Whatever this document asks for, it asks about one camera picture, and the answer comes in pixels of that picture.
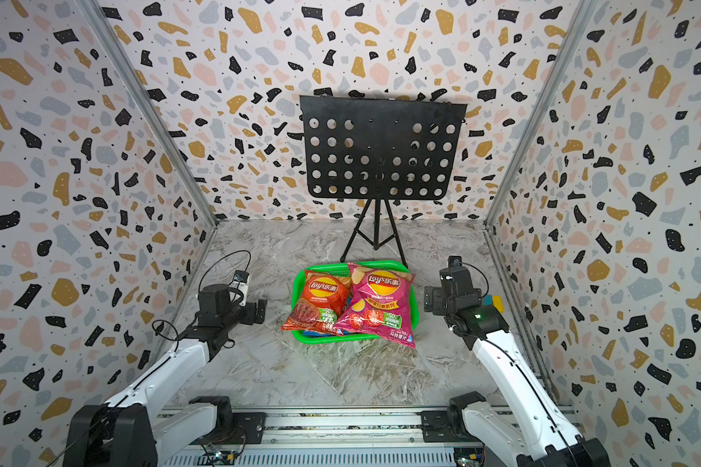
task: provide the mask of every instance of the pink chip bag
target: pink chip bag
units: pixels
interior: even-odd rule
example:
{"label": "pink chip bag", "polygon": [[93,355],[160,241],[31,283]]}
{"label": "pink chip bag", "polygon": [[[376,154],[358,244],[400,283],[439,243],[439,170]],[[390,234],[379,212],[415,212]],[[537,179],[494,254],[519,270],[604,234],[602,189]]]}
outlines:
{"label": "pink chip bag", "polygon": [[410,322],[410,285],[414,274],[348,263],[353,298],[335,328],[375,334],[416,348]]}

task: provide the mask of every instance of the marble floor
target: marble floor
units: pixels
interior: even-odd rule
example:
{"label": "marble floor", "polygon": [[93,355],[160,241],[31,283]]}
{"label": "marble floor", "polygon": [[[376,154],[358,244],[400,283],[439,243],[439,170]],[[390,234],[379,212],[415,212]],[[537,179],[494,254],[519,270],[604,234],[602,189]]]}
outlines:
{"label": "marble floor", "polygon": [[[481,226],[471,223],[398,222],[410,271],[420,323],[414,331],[416,349],[383,339],[338,344],[305,345],[280,327],[290,313],[291,287],[297,272],[310,265],[338,262],[354,222],[336,221],[225,221],[217,229],[199,273],[237,249],[252,252],[248,298],[268,299],[265,323],[237,326],[236,344],[221,350],[212,362],[190,378],[170,401],[185,405],[199,395],[228,395],[234,406],[366,406],[446,405],[449,397],[477,390],[492,404],[504,404],[495,382],[443,318],[423,313],[423,287],[439,285],[439,269],[450,255],[480,267],[490,293],[503,295]],[[381,238],[390,235],[382,226]],[[356,238],[348,261],[398,259],[394,241],[378,251]],[[219,263],[203,285],[228,282],[246,256],[234,255]],[[476,286],[482,278],[471,273]],[[179,330],[192,321],[197,309],[196,288],[185,298],[176,319]],[[513,325],[509,310],[505,318]]]}

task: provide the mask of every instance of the green plastic basket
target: green plastic basket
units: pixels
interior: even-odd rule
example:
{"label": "green plastic basket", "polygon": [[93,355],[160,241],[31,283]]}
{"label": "green plastic basket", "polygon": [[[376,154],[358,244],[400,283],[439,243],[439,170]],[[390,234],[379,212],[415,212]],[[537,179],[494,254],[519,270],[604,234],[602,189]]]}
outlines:
{"label": "green plastic basket", "polygon": [[[407,267],[398,263],[397,261],[359,261],[357,265],[374,267],[377,269],[387,269],[387,270],[397,270],[403,273],[410,272]],[[301,270],[296,279],[294,279],[294,295],[291,299],[291,309],[296,306],[299,297],[301,296],[301,291],[306,283],[306,275],[304,271],[315,270],[319,273],[332,274],[333,276],[349,276],[351,271],[348,269],[347,263],[336,263],[334,265],[317,265],[309,266],[305,270]],[[412,328],[415,329],[418,326],[418,304],[416,303],[416,294],[410,288],[410,323]],[[378,335],[375,334],[348,334],[348,335],[328,335],[326,337],[309,337],[304,335],[303,331],[291,331],[297,341],[302,344],[330,344],[332,342],[348,342],[348,341],[365,341],[366,339],[379,339]]]}

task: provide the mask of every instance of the tomato image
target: tomato image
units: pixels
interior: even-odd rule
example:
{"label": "tomato image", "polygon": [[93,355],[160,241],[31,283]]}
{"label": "tomato image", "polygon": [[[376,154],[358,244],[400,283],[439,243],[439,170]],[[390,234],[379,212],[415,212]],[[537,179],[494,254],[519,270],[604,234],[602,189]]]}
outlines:
{"label": "tomato image", "polygon": [[361,318],[358,314],[353,313],[350,317],[350,325],[357,330],[360,330],[363,327],[363,318]]}
{"label": "tomato image", "polygon": [[384,322],[384,312],[375,308],[367,309],[363,314],[369,326],[377,327]]}

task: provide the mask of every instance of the lay's logo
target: lay's logo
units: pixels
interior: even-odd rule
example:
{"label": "lay's logo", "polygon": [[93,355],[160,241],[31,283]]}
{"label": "lay's logo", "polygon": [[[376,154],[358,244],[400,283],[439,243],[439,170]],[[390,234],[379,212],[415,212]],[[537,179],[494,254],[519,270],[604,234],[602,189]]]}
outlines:
{"label": "lay's logo", "polygon": [[329,277],[318,277],[309,284],[308,290],[317,297],[329,297],[338,291],[338,284]]}
{"label": "lay's logo", "polygon": [[368,286],[379,295],[390,295],[400,288],[400,279],[385,270],[368,276]]}

